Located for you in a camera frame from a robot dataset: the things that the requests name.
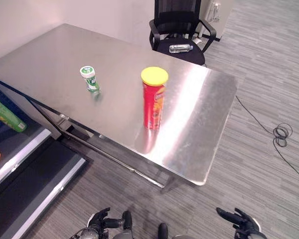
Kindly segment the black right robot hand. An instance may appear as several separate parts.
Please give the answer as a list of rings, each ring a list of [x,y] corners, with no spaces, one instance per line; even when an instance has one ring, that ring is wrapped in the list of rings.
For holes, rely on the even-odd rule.
[[[217,214],[223,219],[231,222],[235,229],[235,239],[266,239],[267,237],[261,232],[259,223],[243,212],[235,208],[235,213],[227,212],[219,207],[216,208]]]

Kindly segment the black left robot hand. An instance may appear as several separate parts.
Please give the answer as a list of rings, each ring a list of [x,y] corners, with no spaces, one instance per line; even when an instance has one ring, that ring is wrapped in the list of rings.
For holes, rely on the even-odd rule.
[[[123,227],[124,230],[132,230],[133,221],[130,211],[124,211],[120,219],[107,218],[110,208],[105,208],[93,214],[88,220],[87,227],[97,230],[100,239],[108,238],[108,229]]]

